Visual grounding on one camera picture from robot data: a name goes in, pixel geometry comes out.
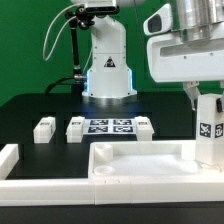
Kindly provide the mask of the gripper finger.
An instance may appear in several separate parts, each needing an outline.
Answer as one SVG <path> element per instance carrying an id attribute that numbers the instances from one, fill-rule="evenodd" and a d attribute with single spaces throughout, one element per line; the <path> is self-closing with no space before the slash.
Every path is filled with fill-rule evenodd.
<path id="1" fill-rule="evenodd" d="M 217 111 L 218 112 L 224 112 L 224 81 L 220 81 L 220 87 L 222 89 L 222 95 L 220 98 L 217 99 Z"/>
<path id="2" fill-rule="evenodd" d="M 198 86 L 198 81 L 190 81 L 183 83 L 183 90 L 187 94 L 193 110 L 197 109 L 197 99 L 201 95 Z"/>

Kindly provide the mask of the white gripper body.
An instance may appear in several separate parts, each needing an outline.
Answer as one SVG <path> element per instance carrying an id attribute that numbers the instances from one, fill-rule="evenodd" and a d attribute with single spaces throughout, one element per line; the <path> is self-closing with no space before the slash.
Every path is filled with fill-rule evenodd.
<path id="1" fill-rule="evenodd" d="M 147 56 L 158 83 L 224 80 L 224 23 L 215 24 L 206 40 L 183 43 L 178 33 L 151 37 Z"/>

